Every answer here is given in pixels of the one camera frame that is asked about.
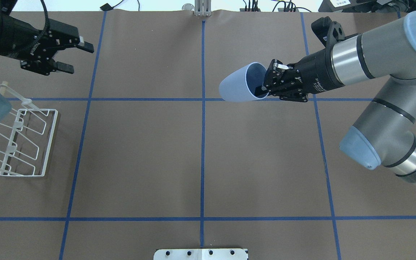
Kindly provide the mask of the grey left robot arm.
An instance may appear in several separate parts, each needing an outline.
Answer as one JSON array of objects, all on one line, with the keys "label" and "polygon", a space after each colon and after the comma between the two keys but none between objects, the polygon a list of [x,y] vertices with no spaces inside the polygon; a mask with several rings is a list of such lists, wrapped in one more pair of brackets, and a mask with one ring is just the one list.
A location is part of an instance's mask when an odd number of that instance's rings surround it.
[{"label": "grey left robot arm", "polygon": [[[44,25],[37,29],[11,16],[18,0],[0,0],[0,56],[18,60],[21,69],[43,76],[54,72],[74,74],[74,66],[55,61],[55,55],[72,48],[94,53],[94,45],[80,36],[77,27],[49,18],[45,1],[40,2]],[[12,108],[0,94],[0,121]]]}]

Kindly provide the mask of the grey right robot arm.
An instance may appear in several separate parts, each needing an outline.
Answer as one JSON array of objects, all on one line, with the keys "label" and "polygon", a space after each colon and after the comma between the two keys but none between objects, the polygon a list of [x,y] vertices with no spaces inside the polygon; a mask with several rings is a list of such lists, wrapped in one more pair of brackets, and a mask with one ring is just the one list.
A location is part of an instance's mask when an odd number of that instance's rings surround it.
[{"label": "grey right robot arm", "polygon": [[365,168],[384,166],[416,186],[416,11],[350,36],[329,17],[311,28],[324,49],[295,64],[273,59],[251,94],[307,102],[308,94],[389,76],[339,147]]}]

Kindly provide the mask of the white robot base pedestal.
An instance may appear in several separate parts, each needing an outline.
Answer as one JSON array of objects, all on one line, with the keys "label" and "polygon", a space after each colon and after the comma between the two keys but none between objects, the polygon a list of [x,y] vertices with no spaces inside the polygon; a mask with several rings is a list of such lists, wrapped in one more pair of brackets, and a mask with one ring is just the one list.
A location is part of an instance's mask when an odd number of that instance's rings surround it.
[{"label": "white robot base pedestal", "polygon": [[157,250],[154,260],[249,260],[242,248],[190,248]]}]

